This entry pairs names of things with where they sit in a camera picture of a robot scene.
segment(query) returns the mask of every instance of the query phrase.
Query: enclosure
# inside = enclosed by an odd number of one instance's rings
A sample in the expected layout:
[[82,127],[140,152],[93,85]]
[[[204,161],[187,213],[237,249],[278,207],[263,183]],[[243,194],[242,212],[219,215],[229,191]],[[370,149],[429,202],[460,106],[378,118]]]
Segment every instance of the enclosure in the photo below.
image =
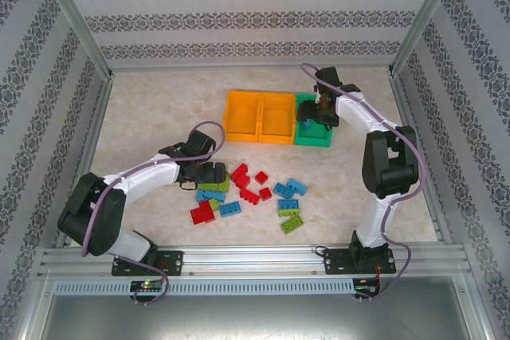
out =
[[[0,338],[510,338],[509,0],[1,1]],[[296,124],[296,100],[315,99],[303,62],[411,125],[428,168],[388,229],[410,266],[372,304],[350,296],[369,276],[327,275],[314,253],[347,247],[368,192],[364,137]],[[182,273],[159,309],[134,307],[143,278],[81,258],[57,219],[80,176],[204,120],[233,132],[213,158],[229,171],[308,186],[304,225],[284,235],[276,196],[251,205],[232,182],[242,213],[194,225],[195,192],[157,189],[123,229],[183,251]]]

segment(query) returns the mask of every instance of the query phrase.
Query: yellow tray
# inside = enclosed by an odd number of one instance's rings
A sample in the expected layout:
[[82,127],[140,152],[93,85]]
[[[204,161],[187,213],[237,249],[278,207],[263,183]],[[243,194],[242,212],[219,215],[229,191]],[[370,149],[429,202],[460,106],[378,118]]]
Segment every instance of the yellow tray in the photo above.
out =
[[230,91],[223,127],[227,141],[293,144],[296,95]]

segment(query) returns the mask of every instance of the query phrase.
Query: beige floor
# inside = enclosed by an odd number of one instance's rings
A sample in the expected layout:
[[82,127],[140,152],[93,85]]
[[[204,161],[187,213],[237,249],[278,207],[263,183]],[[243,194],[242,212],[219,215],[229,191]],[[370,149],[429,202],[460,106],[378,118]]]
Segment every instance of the beige floor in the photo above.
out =
[[[344,83],[357,84],[387,118],[400,122],[384,68],[339,68]],[[158,149],[184,140],[197,123],[222,121],[230,89],[310,92],[313,83],[298,68],[144,72],[116,75],[92,164],[98,175],[130,168]],[[216,139],[214,127],[203,129]],[[136,229],[157,244],[316,244],[347,243],[362,219],[367,191],[361,179],[364,137],[345,123],[335,129],[330,148],[260,143],[226,143],[215,155],[229,169],[240,163],[249,175],[269,175],[267,185],[295,178],[308,185],[300,197],[304,226],[284,235],[277,216],[277,197],[252,206],[241,200],[243,212],[194,226],[190,210],[195,192],[177,185],[163,187],[130,205],[126,229]],[[252,179],[254,191],[260,187]],[[232,184],[227,201],[239,200]],[[422,195],[403,202],[389,234],[396,240],[436,240]]]

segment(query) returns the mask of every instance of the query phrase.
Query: wallpaper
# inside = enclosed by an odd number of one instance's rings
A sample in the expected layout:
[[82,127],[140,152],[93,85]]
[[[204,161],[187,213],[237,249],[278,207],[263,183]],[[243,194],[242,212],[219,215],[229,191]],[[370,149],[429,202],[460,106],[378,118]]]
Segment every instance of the wallpaper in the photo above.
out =
[[76,0],[114,69],[389,64],[423,0]]
[[102,88],[56,0],[0,0],[0,338],[13,334]]
[[508,0],[441,0],[401,73],[452,238],[510,338]]

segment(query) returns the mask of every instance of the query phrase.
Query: purple cable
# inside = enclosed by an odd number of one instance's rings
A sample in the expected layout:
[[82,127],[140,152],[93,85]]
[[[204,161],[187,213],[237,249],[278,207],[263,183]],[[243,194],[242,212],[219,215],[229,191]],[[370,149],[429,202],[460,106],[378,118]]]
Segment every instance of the purple cable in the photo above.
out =
[[303,64],[300,65],[300,67],[303,70],[303,72],[305,72],[309,77],[311,77],[313,80],[315,80],[319,84],[322,84],[323,86],[330,88],[332,91],[337,92],[337,93],[339,93],[342,96],[346,96],[347,98],[353,100],[356,103],[359,103],[362,107],[364,107],[375,118],[375,120],[378,123],[380,123],[386,129],[388,129],[389,131],[394,133],[397,137],[399,137],[411,149],[413,154],[416,156],[416,159],[418,160],[419,180],[420,180],[420,183],[418,184],[418,187],[412,193],[408,193],[406,195],[403,195],[400,198],[397,198],[397,199],[393,200],[392,202],[390,202],[390,204],[388,205],[388,208],[386,209],[386,212],[384,213],[384,216],[382,217],[382,221],[381,221],[381,235],[382,235],[382,237],[385,239],[386,242],[389,242],[391,244],[394,244],[394,245],[397,245],[397,246],[400,246],[400,247],[404,247],[406,249],[406,251],[407,251],[407,259],[406,259],[406,262],[404,263],[404,265],[402,266],[402,268],[400,269],[400,271],[398,272],[398,274],[391,281],[391,283],[384,289],[384,291],[381,291],[377,296],[372,298],[373,300],[375,300],[375,299],[378,299],[381,296],[383,296],[388,290],[390,290],[398,282],[398,280],[401,278],[402,274],[404,272],[406,272],[407,266],[409,266],[409,263],[411,261],[411,249],[410,249],[410,247],[407,244],[405,244],[405,243],[397,242],[396,240],[390,239],[385,234],[385,231],[386,231],[386,222],[388,220],[388,217],[390,216],[391,207],[395,203],[400,202],[400,201],[405,201],[407,199],[410,199],[410,198],[414,197],[415,195],[417,195],[418,193],[420,193],[422,191],[423,183],[425,181],[425,169],[426,169],[425,168],[425,163],[423,162],[423,158],[420,155],[420,153],[419,153],[418,149],[416,148],[416,146],[406,136],[404,136],[402,133],[397,131],[394,127],[392,127],[388,123],[384,122],[384,119],[382,119],[379,116],[379,114],[377,113],[376,110],[374,110],[374,108],[372,108],[370,105],[364,103],[363,101],[361,101],[357,97],[353,96],[351,93],[345,92],[342,89],[336,88],[333,85],[328,84],[326,81],[322,81],[321,79],[319,79],[316,76],[314,76],[313,74],[311,74],[306,68],[307,67],[308,68],[312,68],[312,69],[315,69],[317,71],[317,68],[314,65],[309,64],[309,63],[303,63]]
[[[97,202],[96,202],[96,205],[94,206],[94,210],[92,211],[92,215],[90,217],[90,220],[88,221],[87,230],[85,231],[85,237],[83,239],[83,244],[81,246],[81,256],[85,257],[88,254],[88,252],[87,252],[88,243],[90,242],[90,237],[92,235],[92,229],[94,228],[94,223],[96,222],[97,212],[99,211],[99,208],[103,204],[103,201],[106,198],[106,195],[108,194],[108,192],[111,189],[113,189],[113,187],[115,185],[117,185],[119,182],[122,182],[125,178],[127,178],[127,177],[133,175],[134,173],[136,173],[136,172],[138,172],[138,171],[140,171],[142,169],[145,169],[147,167],[157,166],[158,164],[163,164],[163,163],[175,162],[176,159],[178,159],[180,162],[181,161],[197,161],[197,160],[200,160],[200,159],[208,158],[211,155],[216,154],[216,153],[219,152],[219,150],[223,147],[223,144],[225,143],[225,138],[226,138],[225,129],[223,129],[223,126],[220,123],[217,123],[215,121],[203,121],[203,122],[199,123],[198,125],[196,125],[191,130],[191,133],[196,131],[200,126],[206,125],[206,124],[216,125],[222,131],[222,141],[219,143],[218,147],[216,149],[214,149],[213,151],[211,151],[210,153],[202,154],[202,155],[197,155],[197,156],[194,156],[194,157],[169,158],[169,159],[162,159],[162,160],[156,161],[156,162],[144,163],[144,164],[142,164],[140,166],[137,166],[137,167],[127,171],[126,173],[122,174],[120,177],[116,178],[112,183],[110,183],[110,185],[108,185],[103,190],[103,193],[101,193],[101,195],[97,199]],[[155,297],[150,302],[146,302],[144,304],[145,306],[148,306],[148,305],[150,305],[152,303],[157,302],[158,300],[160,300],[168,292],[168,287],[170,286],[170,281],[168,280],[167,274],[165,274],[163,271],[159,270],[156,267],[152,267],[152,266],[150,266],[148,264],[143,264],[143,263],[137,262],[135,260],[131,260],[131,259],[125,258],[123,256],[119,256],[119,259],[124,260],[124,261],[126,261],[128,263],[140,266],[140,267],[147,268],[147,269],[152,270],[154,272],[158,272],[165,279],[165,290],[164,290],[164,292],[161,295],[158,295],[157,297]],[[135,300],[135,303],[138,304],[139,301],[136,300],[136,295],[137,294],[138,294],[138,291],[133,296],[133,299]]]

